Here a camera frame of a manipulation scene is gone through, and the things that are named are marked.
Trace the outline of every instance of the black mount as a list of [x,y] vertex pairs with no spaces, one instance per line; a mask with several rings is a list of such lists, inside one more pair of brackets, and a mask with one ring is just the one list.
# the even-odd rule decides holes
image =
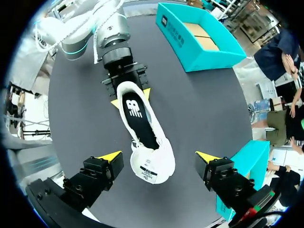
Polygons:
[[113,161],[90,157],[84,167],[62,189],[50,178],[38,179],[26,187],[29,201],[49,227],[110,226],[96,222],[81,212],[91,207],[102,191],[108,191],[124,167],[122,153]]
[[[236,214],[229,226],[254,215],[270,210],[281,196],[265,185],[259,191],[254,189],[254,179],[247,179],[233,168],[234,162],[227,157],[214,159],[206,164],[199,157],[196,159],[196,170],[209,191],[215,191],[228,208]],[[254,227],[261,219],[257,219],[250,227]]]
[[146,75],[147,66],[134,62],[131,49],[127,41],[115,42],[104,49],[99,49],[109,78],[102,81],[109,91],[109,96],[117,98],[116,90],[120,83],[131,81],[142,90],[149,88]]

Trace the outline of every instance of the hand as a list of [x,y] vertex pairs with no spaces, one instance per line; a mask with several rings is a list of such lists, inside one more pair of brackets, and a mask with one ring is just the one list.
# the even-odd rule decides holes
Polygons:
[[290,145],[291,146],[295,146],[296,144],[295,144],[295,138],[294,137],[291,137],[290,138]]
[[294,80],[298,80],[299,77],[298,72],[299,70],[297,68],[295,68],[294,73],[291,72],[291,76],[293,77]]
[[290,109],[289,114],[291,115],[291,118],[295,117],[295,105],[294,104],[291,105],[291,109]]
[[287,63],[289,65],[289,68],[291,70],[291,73],[295,72],[296,67],[295,67],[295,63],[294,63],[293,58],[290,55],[287,54],[286,55],[286,60],[287,60]]
[[286,168],[286,172],[290,172],[291,167],[289,165],[286,165],[285,168]]

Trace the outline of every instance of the teal box lid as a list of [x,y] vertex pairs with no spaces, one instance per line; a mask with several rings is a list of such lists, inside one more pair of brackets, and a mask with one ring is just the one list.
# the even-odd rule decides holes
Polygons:
[[[184,23],[200,25],[219,50],[206,50]],[[231,68],[246,58],[233,35],[206,10],[159,3],[156,24],[172,46],[185,72]]]

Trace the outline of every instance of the cardboard box bottom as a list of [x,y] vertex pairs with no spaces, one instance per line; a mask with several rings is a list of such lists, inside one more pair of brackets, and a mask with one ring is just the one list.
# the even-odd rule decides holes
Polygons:
[[195,37],[210,37],[208,33],[198,24],[184,22],[184,25],[193,33]]
[[205,50],[214,50],[214,51],[219,51],[218,46],[215,45],[213,40],[211,38],[207,37],[195,37],[198,42],[203,46]]

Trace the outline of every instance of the shoe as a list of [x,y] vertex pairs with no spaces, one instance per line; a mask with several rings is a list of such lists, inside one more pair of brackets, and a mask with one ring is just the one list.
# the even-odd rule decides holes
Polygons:
[[[132,97],[133,100],[126,100],[123,96]],[[166,138],[149,101],[143,91],[135,83],[129,81],[119,84],[117,99],[122,121],[133,138],[131,142],[133,153],[130,157],[133,172],[148,183],[164,183],[174,173],[175,158],[170,141]],[[134,123],[144,125],[145,129],[137,128]],[[143,141],[141,138],[144,137],[143,130],[147,133],[152,130],[152,140],[157,143],[156,149],[149,148],[141,142]]]

